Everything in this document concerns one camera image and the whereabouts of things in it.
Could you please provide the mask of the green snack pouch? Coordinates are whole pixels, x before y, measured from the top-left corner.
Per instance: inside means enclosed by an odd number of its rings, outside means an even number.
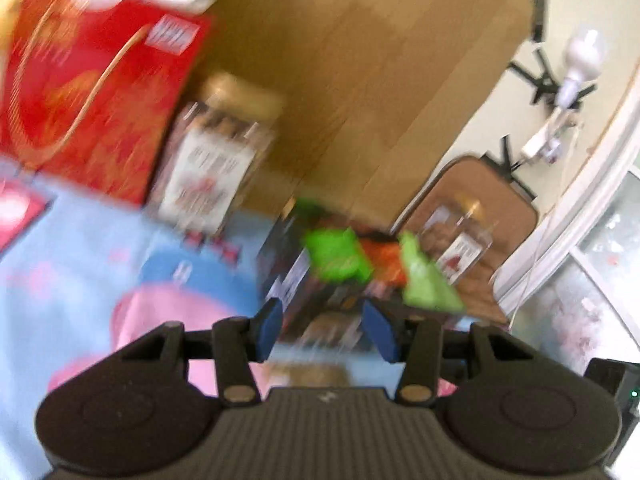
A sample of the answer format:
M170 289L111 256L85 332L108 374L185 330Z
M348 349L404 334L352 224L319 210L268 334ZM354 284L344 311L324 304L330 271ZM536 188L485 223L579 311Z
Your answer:
M367 283L374 267L351 228L318 229L303 237L311 269L325 283Z
M461 314L465 306L434 261L422 252L410 232L399 235L400 260L407 275L402 299L410 307Z

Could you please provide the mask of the clear peanut snack packet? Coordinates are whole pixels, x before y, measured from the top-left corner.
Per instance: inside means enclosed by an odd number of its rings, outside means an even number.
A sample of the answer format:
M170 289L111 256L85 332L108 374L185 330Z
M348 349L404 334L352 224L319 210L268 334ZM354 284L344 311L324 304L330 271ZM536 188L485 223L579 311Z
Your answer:
M269 387L347 387L349 359L362 339L361 315L326 312L287 339L264 366Z

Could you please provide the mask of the orange red snack packet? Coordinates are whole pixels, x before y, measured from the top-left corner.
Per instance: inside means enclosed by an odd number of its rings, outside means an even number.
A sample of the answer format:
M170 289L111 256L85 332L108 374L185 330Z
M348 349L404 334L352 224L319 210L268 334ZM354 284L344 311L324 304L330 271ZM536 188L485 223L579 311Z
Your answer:
M377 242L362 238L360 246L373 266L372 278L375 281L392 287L404 287L407 284L398 242Z

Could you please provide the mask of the black sheep print box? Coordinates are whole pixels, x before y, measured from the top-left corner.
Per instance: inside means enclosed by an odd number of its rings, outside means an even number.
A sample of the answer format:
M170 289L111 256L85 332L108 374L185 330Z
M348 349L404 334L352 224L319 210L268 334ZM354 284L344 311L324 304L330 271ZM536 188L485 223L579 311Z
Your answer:
M326 344L369 351L371 341L363 336L363 301L372 299L408 316L397 287L321 281L311 269L303 236L320 228L353 228L367 242L391 243L390 233L377 230L344 214L326 210L311 200L293 198L273 225L258 252L256 266L262 294L281 299L283 325L279 340L285 344Z

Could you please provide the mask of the clear jar on chair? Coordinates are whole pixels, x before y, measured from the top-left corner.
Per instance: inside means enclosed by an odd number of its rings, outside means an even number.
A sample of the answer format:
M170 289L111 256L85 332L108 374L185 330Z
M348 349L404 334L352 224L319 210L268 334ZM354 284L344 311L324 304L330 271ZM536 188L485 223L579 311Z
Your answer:
M419 231L423 251L453 285L492 245L491 226L476 198L458 195L443 202Z

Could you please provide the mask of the brown chair cushion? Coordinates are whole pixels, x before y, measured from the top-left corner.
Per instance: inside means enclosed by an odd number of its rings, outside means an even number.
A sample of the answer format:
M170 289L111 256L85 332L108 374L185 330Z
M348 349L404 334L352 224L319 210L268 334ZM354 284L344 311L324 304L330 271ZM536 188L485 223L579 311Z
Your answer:
M456 291L464 314L505 326L495 298L498 271L534 232L533 195L488 156L461 156L439 171L396 219L392 232L416 234Z

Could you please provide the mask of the blue cartoon pig tablecloth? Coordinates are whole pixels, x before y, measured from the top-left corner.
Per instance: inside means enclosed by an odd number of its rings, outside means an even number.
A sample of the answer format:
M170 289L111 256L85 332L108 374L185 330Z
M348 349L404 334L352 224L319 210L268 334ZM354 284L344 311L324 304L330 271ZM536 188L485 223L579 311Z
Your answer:
M46 177L30 185L47 211L1 258L1 474L38 479L49 468L34 417L49 386L122 343L114 315L134 321L130 338L166 321L205 330L252 316L255 259L271 223L236 214L226 239L238 264L183 244L141 211Z

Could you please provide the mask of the nut jar gold lid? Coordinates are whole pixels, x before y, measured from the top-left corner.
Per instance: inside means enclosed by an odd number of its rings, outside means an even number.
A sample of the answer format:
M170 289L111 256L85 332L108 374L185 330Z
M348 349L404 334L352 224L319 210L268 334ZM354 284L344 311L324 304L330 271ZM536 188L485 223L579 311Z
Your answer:
M177 116L148 209L186 232L216 235L270 151L280 94L218 72Z

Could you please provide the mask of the black device green light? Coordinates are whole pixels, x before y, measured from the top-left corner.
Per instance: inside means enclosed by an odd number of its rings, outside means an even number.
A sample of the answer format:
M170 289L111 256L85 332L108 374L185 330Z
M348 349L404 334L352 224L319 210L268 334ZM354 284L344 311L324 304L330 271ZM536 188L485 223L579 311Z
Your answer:
M639 423L640 365L593 358L584 376L606 390L614 398L620 411L620 436L605 462L612 466Z

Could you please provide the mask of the white power strip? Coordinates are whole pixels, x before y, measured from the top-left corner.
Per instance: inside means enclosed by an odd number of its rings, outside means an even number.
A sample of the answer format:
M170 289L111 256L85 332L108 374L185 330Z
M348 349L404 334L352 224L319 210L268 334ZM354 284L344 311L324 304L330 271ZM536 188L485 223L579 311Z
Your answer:
M540 129L524 144L520 151L526 164L545 162L555 164L563 155L562 135L577 126L575 119L552 122L548 119Z

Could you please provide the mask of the red gift bag gold pattern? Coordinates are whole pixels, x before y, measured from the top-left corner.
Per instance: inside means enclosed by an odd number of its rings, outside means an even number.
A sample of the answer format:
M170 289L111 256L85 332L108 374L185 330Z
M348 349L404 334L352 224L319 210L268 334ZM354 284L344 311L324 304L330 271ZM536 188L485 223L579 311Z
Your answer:
M146 0L23 0L6 60L1 151L141 205L212 28Z

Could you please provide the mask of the white light bulb socket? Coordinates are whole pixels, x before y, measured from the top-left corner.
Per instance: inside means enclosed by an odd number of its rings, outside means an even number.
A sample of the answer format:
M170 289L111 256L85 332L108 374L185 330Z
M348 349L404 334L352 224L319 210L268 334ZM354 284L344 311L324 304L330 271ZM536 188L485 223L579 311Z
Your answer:
M556 94L554 104L568 110L578 99L578 93L588 82L602 73L606 59L606 43L600 30L590 26L575 29L563 52L565 76Z

